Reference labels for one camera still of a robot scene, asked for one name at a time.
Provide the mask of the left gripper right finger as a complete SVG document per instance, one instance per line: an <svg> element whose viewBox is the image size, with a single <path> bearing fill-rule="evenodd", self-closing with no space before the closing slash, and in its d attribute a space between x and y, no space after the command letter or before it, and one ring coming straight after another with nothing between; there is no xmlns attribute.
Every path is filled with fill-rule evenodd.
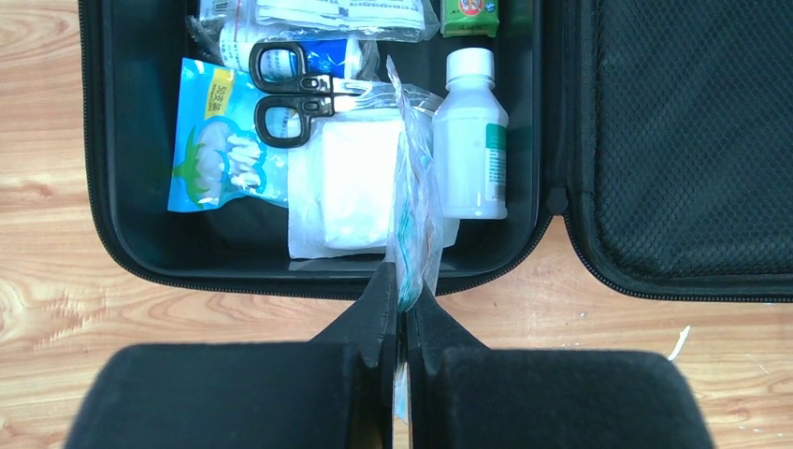
<svg viewBox="0 0 793 449"><path fill-rule="evenodd" d="M642 351L492 349L425 290L405 315L415 448L710 448L681 372Z"/></svg>

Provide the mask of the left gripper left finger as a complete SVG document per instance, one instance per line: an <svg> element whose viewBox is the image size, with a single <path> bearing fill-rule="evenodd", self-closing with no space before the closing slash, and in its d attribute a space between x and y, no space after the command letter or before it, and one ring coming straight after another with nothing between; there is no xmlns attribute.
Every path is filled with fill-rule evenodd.
<svg viewBox="0 0 793 449"><path fill-rule="evenodd" d="M103 367L69 448L389 448L397 276L307 341L137 344Z"/></svg>

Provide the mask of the white gauze pack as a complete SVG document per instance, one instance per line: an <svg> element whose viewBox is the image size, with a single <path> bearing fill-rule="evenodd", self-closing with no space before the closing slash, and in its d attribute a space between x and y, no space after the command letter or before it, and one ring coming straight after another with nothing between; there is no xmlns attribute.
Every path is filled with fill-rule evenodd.
<svg viewBox="0 0 793 449"><path fill-rule="evenodd" d="M288 152L291 258L385 252L402 130L393 109L314 122L309 142Z"/></svg>

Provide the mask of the teal bandage plastic bag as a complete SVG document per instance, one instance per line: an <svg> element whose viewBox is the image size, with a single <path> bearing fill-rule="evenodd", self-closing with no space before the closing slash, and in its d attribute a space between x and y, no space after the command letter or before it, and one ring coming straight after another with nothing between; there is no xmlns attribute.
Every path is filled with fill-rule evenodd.
<svg viewBox="0 0 793 449"><path fill-rule="evenodd" d="M397 309L405 312L424 288L436 288L440 273L444 219L432 152L432 119L440 99L403 82L392 57L385 67L402 121L387 253L396 263Z"/></svg>

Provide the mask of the white pill bottle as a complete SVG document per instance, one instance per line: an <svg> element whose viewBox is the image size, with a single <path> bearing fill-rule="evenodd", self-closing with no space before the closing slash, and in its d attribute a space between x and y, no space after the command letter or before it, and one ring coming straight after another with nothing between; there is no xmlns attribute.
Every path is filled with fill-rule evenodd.
<svg viewBox="0 0 793 449"><path fill-rule="evenodd" d="M485 48L453 51L447 95L433 119L433 157L446 218L507 217L508 114L493 93L495 57Z"/></svg>

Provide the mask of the blue plaster pack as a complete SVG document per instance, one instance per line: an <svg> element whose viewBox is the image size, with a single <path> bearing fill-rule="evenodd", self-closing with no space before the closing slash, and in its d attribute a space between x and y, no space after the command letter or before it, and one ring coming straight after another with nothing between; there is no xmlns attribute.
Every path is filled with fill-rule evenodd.
<svg viewBox="0 0 793 449"><path fill-rule="evenodd" d="M263 96L244 71L182 59L168 210L216 210L246 196L287 207L288 152L255 129Z"/></svg>

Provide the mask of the black handled scissors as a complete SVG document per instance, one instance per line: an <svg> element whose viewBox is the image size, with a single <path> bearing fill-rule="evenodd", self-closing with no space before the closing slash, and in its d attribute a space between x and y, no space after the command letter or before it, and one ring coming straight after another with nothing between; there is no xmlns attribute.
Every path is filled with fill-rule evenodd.
<svg viewBox="0 0 793 449"><path fill-rule="evenodd" d="M261 62L270 51L288 51L296 56L296 72L286 80L269 80L261 69ZM249 58L253 85L264 96L259 99L253 122L259 138L275 148L293 149L310 140L311 122L338 112L359 107L359 99L370 95L375 84L363 80L334 78L328 74L310 72L303 46L298 42L260 41L252 46ZM270 109L291 109L300 122L300 133L294 137L274 136L267 126Z"/></svg>

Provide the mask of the red black medicine case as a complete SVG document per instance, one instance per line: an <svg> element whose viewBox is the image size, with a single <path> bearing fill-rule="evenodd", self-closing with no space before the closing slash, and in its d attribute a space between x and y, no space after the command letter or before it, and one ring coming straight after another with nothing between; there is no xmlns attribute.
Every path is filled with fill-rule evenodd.
<svg viewBox="0 0 793 449"><path fill-rule="evenodd" d="M194 1L82 1L87 185L99 238L170 286L354 299L375 255L295 262L283 208L166 208L180 62ZM445 60L495 54L507 110L504 220L461 225L442 295L517 267L556 215L586 268L648 298L792 298L792 5L788 1L502 1L494 38L383 43L442 94Z"/></svg>

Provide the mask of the white blue small bottle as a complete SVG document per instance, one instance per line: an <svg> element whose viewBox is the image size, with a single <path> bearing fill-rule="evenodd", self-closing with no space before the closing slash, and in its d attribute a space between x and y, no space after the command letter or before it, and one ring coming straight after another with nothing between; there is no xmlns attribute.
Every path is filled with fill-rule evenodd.
<svg viewBox="0 0 793 449"><path fill-rule="evenodd" d="M232 29L224 28L219 36L219 53L223 64L247 72L253 45L259 39L256 32L236 36ZM377 78L380 53L374 41L355 38L304 40L300 45L310 73L350 80ZM298 57L293 51L266 51L260 70L271 80L288 80L297 74Z"/></svg>

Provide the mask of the alcohol wipes plastic bag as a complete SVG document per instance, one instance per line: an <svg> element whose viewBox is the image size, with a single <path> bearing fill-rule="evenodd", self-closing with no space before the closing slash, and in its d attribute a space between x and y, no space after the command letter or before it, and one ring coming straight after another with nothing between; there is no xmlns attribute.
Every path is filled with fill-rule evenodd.
<svg viewBox="0 0 793 449"><path fill-rule="evenodd" d="M440 30L429 1L201 1L195 36L234 42L361 39L417 43Z"/></svg>

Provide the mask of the green small packet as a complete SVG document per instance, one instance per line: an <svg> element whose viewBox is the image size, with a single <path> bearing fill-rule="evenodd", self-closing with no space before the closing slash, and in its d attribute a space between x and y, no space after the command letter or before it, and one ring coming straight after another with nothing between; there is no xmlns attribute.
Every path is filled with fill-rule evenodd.
<svg viewBox="0 0 793 449"><path fill-rule="evenodd" d="M495 37L498 26L498 0L440 1L440 33L443 37Z"/></svg>

